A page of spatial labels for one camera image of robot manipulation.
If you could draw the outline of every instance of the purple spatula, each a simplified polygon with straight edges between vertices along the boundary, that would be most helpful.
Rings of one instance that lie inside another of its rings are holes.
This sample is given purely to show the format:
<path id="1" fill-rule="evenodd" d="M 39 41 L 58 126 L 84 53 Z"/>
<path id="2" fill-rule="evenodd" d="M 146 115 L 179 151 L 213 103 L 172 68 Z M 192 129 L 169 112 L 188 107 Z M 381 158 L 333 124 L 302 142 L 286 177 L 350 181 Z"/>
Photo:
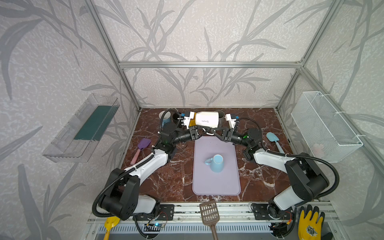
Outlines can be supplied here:
<path id="1" fill-rule="evenodd" d="M 133 164 L 136 163 L 137 158 L 139 157 L 140 151 L 141 151 L 143 148 L 148 147 L 148 145 L 149 145 L 150 143 L 151 143 L 151 140 L 148 139 L 148 138 L 143 138 L 143 139 L 139 142 L 139 144 L 138 144 L 138 146 L 137 146 L 139 149 L 137 150 L 135 156 L 133 157 L 133 159 L 132 159 L 132 161 L 131 161 L 131 163 L 130 163 L 131 166 L 132 166 Z"/>

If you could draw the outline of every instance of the pink handle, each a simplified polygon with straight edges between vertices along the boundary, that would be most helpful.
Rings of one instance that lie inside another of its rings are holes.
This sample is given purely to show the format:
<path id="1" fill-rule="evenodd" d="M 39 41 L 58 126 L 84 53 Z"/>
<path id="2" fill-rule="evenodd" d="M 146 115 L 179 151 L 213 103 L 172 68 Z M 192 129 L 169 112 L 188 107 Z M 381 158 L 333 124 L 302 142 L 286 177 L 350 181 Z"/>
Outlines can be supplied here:
<path id="1" fill-rule="evenodd" d="M 140 148 L 137 150 L 135 156 L 132 158 L 132 161 L 130 163 L 131 166 L 136 163 L 137 158 L 139 157 L 139 154 L 140 154 Z"/>

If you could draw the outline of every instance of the wall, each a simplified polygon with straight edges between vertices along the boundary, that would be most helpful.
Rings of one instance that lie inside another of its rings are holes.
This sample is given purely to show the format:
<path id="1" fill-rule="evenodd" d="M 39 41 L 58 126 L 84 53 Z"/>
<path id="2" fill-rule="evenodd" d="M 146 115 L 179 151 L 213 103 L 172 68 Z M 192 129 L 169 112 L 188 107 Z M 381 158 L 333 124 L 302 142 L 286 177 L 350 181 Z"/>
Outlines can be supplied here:
<path id="1" fill-rule="evenodd" d="M 383 153 L 384 1 L 345 1 L 315 49 L 307 69 L 357 126 Z M 290 113 L 303 91 L 313 91 L 299 78 L 280 109 L 300 152 L 308 148 Z M 335 192 L 324 197 L 334 206 L 352 240 L 382 239 L 384 178 L 361 149 L 334 164 L 341 176 Z"/>
<path id="2" fill-rule="evenodd" d="M 0 239 L 79 239 L 137 112 L 82 1 L 0 1 Z M 90 93 L 121 106 L 87 163 L 42 156 Z"/>
<path id="3" fill-rule="evenodd" d="M 94 2 L 120 61 L 299 61 L 331 4 Z M 126 69 L 140 104 L 157 107 L 275 106 L 290 73 L 293 69 Z"/>

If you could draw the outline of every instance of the yellow work glove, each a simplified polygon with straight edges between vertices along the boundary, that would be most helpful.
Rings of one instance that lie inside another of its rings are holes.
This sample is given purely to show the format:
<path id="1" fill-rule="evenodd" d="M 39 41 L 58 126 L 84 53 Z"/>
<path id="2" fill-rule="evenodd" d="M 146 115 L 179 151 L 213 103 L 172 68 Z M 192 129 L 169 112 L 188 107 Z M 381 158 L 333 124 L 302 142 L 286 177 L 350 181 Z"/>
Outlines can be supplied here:
<path id="1" fill-rule="evenodd" d="M 299 239 L 331 240 L 333 238 L 332 233 L 327 233 L 326 235 L 321 236 L 321 227 L 323 226 L 324 217 L 324 212 L 321 212 L 319 217 L 319 207 L 317 206 L 312 210 L 312 206 L 308 205 L 306 212 L 304 211 L 304 207 L 301 207 L 298 231 Z"/>

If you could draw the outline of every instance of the brown marble surface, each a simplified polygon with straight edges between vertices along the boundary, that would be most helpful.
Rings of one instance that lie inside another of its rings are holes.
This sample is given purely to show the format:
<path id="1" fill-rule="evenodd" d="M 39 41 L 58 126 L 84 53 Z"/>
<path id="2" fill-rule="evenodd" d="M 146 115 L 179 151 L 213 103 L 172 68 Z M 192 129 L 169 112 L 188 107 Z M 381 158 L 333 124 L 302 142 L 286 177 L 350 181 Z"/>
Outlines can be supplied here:
<path id="1" fill-rule="evenodd" d="M 142 138 L 152 140 L 149 147 L 145 148 L 137 161 L 151 153 L 150 147 L 158 139 L 159 113 L 165 109 L 143 109 L 136 125 L 132 141 L 125 156 L 122 169 L 129 166 L 131 159 L 137 151 L 137 144 Z M 266 138 L 267 132 L 275 133 L 280 141 L 284 152 L 292 153 L 288 140 L 283 132 L 280 122 L 273 108 L 198 108 L 178 109 L 180 113 L 185 111 L 216 111 L 234 113 L 237 116 L 249 117 L 257 121 L 263 131 L 263 140 L 267 148 L 278 151 L 275 143 Z M 256 127 L 251 121 L 241 121 L 238 131 L 244 133 L 246 129 Z M 150 195 L 162 202 L 201 202 L 207 199 L 216 201 L 268 201 L 276 194 L 289 186 L 288 176 L 277 169 L 269 166 L 248 162 L 243 157 L 245 147 L 236 146 L 237 165 L 239 168 L 241 192 L 238 196 L 206 196 L 196 195 L 192 191 L 194 142 L 190 141 L 184 145 L 179 144 L 178 152 L 174 158 L 156 170 L 140 186 L 140 194 Z"/>

